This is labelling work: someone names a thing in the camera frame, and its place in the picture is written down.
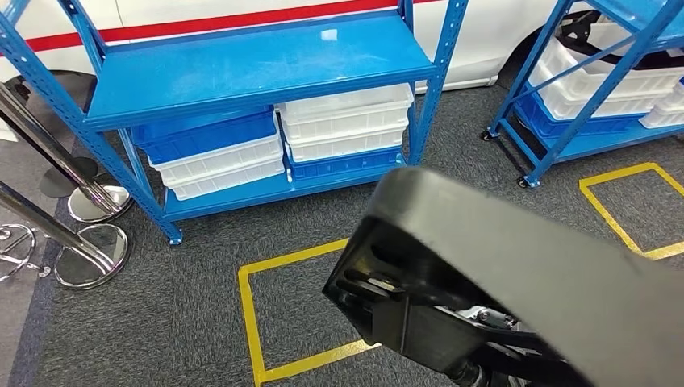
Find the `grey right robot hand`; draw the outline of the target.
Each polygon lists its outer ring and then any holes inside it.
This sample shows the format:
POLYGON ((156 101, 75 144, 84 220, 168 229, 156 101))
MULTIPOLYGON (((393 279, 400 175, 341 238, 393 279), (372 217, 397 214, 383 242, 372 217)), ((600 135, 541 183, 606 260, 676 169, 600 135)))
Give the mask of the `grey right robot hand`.
POLYGON ((512 315, 484 306, 472 306, 465 310, 454 310, 446 307, 441 307, 440 309, 445 313, 460 316, 496 329, 513 329, 519 322, 512 315))

